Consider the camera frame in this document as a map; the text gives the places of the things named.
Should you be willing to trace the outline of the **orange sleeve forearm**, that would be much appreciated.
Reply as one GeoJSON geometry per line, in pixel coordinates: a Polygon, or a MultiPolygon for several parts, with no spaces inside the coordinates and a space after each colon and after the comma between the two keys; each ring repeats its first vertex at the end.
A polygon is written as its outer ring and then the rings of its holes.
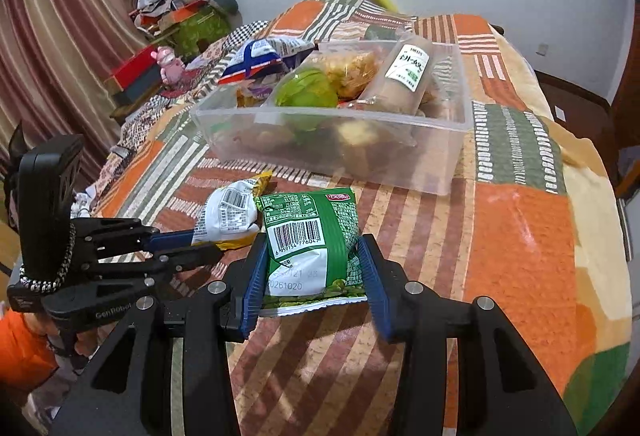
{"type": "Polygon", "coordinates": [[[58,333],[43,312],[14,312],[1,319],[1,385],[30,393],[58,368],[49,336],[58,333]]]}

